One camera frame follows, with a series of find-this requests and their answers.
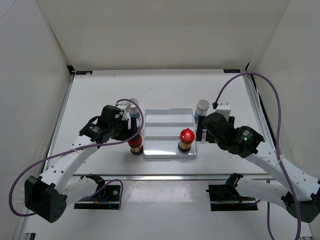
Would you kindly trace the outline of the red-lid chili sauce jar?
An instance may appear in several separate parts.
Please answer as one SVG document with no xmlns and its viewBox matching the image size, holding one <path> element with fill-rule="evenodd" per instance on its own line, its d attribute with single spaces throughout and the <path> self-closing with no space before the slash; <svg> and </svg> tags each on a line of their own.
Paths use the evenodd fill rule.
<svg viewBox="0 0 320 240">
<path fill-rule="evenodd" d="M 195 137 L 195 133 L 190 128 L 183 129 L 179 135 L 178 149 L 181 152 L 188 152 Z"/>
<path fill-rule="evenodd" d="M 133 155 L 140 155 L 143 153 L 144 146 L 143 146 L 142 136 L 140 134 L 138 134 L 132 140 L 128 141 L 128 145 Z"/>
</svg>

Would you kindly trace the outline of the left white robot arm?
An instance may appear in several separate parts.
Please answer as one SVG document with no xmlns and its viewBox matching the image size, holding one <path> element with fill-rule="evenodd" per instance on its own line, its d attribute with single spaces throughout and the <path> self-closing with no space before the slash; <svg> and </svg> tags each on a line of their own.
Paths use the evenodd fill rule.
<svg viewBox="0 0 320 240">
<path fill-rule="evenodd" d="M 66 207 L 78 201 L 100 202 L 108 198 L 105 180 L 87 174 L 70 179 L 85 161 L 101 147 L 139 140 L 143 127 L 141 109 L 133 100 L 121 100 L 103 107 L 79 131 L 71 148 L 58 154 L 57 162 L 38 177 L 24 183 L 25 207 L 49 223 L 57 221 Z"/>
</svg>

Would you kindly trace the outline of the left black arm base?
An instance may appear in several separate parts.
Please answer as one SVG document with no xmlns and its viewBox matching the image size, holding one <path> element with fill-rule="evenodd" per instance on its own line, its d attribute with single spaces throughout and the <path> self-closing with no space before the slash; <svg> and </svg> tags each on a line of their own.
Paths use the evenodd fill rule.
<svg viewBox="0 0 320 240">
<path fill-rule="evenodd" d="M 119 179 L 106 181 L 99 175 L 82 175 L 80 179 L 93 180 L 96 183 L 96 194 L 85 197 L 85 200 L 75 202 L 74 209 L 77 210 L 120 210 L 124 184 Z"/>
</svg>

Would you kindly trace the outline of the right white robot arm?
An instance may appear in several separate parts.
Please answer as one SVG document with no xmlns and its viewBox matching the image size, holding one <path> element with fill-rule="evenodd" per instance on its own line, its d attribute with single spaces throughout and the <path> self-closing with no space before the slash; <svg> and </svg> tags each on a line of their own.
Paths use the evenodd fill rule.
<svg viewBox="0 0 320 240">
<path fill-rule="evenodd" d="M 234 127 L 234 118 L 226 119 L 214 112 L 199 120 L 199 129 L 206 129 L 206 141 L 215 143 L 263 169 L 278 183 L 268 184 L 233 173 L 225 184 L 210 192 L 221 202 L 251 197 L 285 209 L 304 223 L 311 223 L 320 214 L 320 181 L 303 172 L 276 151 L 264 137 L 249 126 Z"/>
</svg>

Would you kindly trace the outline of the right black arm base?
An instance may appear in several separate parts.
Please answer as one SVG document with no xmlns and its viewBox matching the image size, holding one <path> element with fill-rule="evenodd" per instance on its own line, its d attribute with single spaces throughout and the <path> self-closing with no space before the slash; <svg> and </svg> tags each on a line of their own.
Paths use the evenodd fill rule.
<svg viewBox="0 0 320 240">
<path fill-rule="evenodd" d="M 209 194 L 212 212 L 257 211 L 258 203 L 254 197 L 242 196 L 236 190 L 238 181 L 244 176 L 233 173 L 224 184 L 211 184 L 206 192 Z"/>
</svg>

